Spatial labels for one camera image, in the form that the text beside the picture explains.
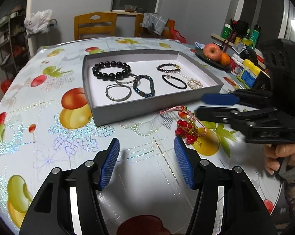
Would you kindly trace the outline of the plaid sleeve forearm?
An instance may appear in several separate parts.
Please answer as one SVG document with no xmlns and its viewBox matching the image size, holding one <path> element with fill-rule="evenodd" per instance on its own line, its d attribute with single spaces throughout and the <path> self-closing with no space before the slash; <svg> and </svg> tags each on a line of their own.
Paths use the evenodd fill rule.
<svg viewBox="0 0 295 235">
<path fill-rule="evenodd" d="M 287 165 L 288 161 L 282 163 L 279 170 L 279 176 L 286 182 L 285 199 L 289 207 L 289 215 L 295 217 L 295 166 Z"/>
</svg>

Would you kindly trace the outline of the person's right hand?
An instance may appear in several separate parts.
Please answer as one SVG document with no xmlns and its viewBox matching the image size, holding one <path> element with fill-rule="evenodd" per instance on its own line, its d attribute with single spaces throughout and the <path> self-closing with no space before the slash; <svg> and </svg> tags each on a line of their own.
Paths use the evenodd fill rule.
<svg viewBox="0 0 295 235">
<path fill-rule="evenodd" d="M 287 166 L 295 167 L 295 143 L 280 144 L 277 146 L 266 144 L 263 145 L 264 166 L 266 171 L 273 175 L 280 168 L 279 158 L 286 159 Z"/>
</svg>

